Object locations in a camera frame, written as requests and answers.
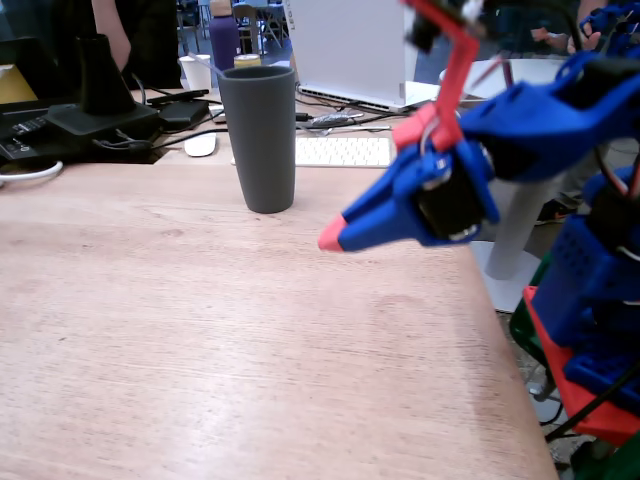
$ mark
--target person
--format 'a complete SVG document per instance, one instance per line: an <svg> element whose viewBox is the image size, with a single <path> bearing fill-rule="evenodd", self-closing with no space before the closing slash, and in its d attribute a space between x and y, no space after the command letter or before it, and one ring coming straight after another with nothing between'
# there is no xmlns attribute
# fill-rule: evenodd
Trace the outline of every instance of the person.
<svg viewBox="0 0 640 480"><path fill-rule="evenodd" d="M578 23L596 8L606 7L607 0L582 0L578 8ZM565 34L553 34L545 29L531 31L535 41L545 42L554 48L566 48L569 53L575 53L573 39ZM593 50L601 40L600 32L593 32L587 23L584 31L580 31L582 46L585 50ZM608 145L601 145L598 152L604 158L609 150ZM546 225L548 223L561 223L565 219L578 211L582 204L582 189L587 180L600 171L596 160L596 153L591 152L580 163L569 169L562 179L560 190L555 198L548 201L542 207L536 225Z"/></svg>
<svg viewBox="0 0 640 480"><path fill-rule="evenodd" d="M78 36L104 34L127 86L181 88L175 0L54 0L53 46L60 67L76 85Z"/></svg>

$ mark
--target person's arm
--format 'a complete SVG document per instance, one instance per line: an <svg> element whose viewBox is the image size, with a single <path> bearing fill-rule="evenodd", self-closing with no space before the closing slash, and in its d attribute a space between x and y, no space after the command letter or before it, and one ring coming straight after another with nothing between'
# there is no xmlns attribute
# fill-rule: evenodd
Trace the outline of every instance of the person's arm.
<svg viewBox="0 0 640 480"><path fill-rule="evenodd" d="M137 22L129 32L126 71L158 88L181 87L176 13L175 0L140 0Z"/></svg>
<svg viewBox="0 0 640 480"><path fill-rule="evenodd" d="M122 27L116 0L91 0L93 16L96 22L96 32L106 35L111 47L111 56L120 71L129 62L131 43Z"/></svg>
<svg viewBox="0 0 640 480"><path fill-rule="evenodd" d="M578 7L578 24L589 14L594 11L596 8L604 8L609 4L608 0L581 0L580 6ZM598 46L598 42L600 41L600 37L602 34L600 32L593 33L591 30L590 24L585 24L584 32L580 31L580 37L582 38L582 46L585 50L593 50ZM573 39L569 39L569 46L567 47L567 51L569 53L575 53L576 49L573 45Z"/></svg>

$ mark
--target laptop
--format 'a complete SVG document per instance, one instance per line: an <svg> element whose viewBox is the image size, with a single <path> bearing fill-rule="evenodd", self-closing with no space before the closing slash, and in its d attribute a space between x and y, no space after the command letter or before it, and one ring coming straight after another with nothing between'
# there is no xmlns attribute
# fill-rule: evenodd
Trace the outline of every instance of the laptop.
<svg viewBox="0 0 640 480"><path fill-rule="evenodd" d="M285 0L299 91L398 112L435 99L417 83L418 51L404 37L414 12L397 0Z"/></svg>

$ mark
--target gray cup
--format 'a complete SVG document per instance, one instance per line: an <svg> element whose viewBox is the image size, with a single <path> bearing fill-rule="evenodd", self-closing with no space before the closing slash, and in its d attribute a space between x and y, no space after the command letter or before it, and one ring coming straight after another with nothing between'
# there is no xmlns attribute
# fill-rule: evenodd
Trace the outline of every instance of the gray cup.
<svg viewBox="0 0 640 480"><path fill-rule="evenodd" d="M277 213L293 204L296 178L294 71L234 68L218 77L247 207Z"/></svg>

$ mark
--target purple bottle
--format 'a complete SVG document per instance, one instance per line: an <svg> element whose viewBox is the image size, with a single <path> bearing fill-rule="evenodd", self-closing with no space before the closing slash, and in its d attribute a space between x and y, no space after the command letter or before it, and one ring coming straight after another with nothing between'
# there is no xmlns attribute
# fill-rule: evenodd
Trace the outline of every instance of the purple bottle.
<svg viewBox="0 0 640 480"><path fill-rule="evenodd" d="M240 51L238 24L232 15L217 16L209 23L213 60L220 70L233 68L233 59Z"/></svg>

